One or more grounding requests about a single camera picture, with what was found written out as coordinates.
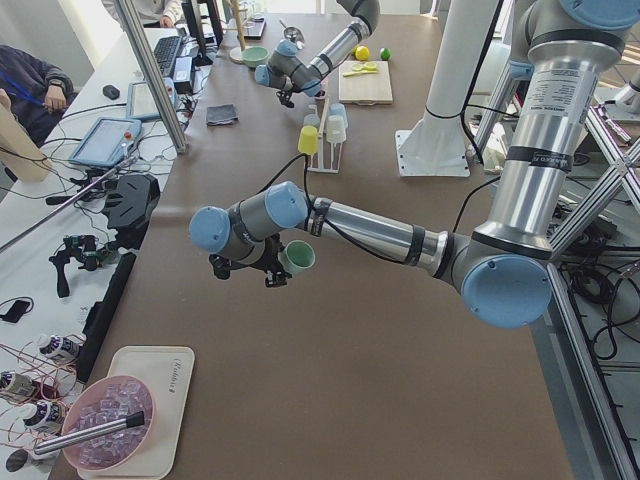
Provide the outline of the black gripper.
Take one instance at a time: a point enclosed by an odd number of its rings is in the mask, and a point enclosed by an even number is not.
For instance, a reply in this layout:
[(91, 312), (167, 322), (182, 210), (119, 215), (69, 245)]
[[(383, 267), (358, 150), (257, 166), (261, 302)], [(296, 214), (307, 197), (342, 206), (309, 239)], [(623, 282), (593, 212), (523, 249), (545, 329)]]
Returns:
[(294, 108), (295, 104), (292, 100), (292, 96), (295, 92), (296, 92), (295, 89), (293, 90), (280, 89), (276, 91), (276, 97), (278, 98), (282, 106), (286, 108)]
[(265, 239), (260, 245), (253, 248), (251, 253), (241, 260), (230, 260), (220, 255), (210, 254), (208, 261), (212, 266), (213, 274), (217, 279), (229, 280), (233, 271), (245, 268), (253, 268), (262, 271), (267, 288), (286, 286), (292, 278), (278, 255), (284, 252), (284, 245), (279, 234), (274, 234)]

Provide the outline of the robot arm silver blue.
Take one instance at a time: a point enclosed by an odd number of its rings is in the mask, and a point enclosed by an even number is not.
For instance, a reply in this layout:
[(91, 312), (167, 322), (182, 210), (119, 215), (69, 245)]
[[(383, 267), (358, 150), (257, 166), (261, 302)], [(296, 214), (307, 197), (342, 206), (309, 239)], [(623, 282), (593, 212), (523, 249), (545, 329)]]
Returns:
[(638, 20), (635, 1), (535, 1), (524, 11), (512, 50), (530, 64), (532, 77), (491, 212), (470, 235), (434, 233), (311, 196), (287, 181), (226, 209), (198, 210), (190, 238), (219, 278), (253, 267), (276, 285), (296, 270), (278, 243), (283, 230), (333, 234), (447, 282), (487, 324), (530, 324), (552, 297), (547, 229), (598, 78), (620, 59)]
[(338, 1), (353, 20), (309, 64), (298, 58), (293, 41), (279, 41), (264, 65), (255, 68), (257, 84), (276, 90), (281, 105), (293, 108), (291, 96), (304, 93), (316, 97), (323, 92), (322, 81), (349, 56), (353, 47), (375, 31), (380, 5), (377, 0)]

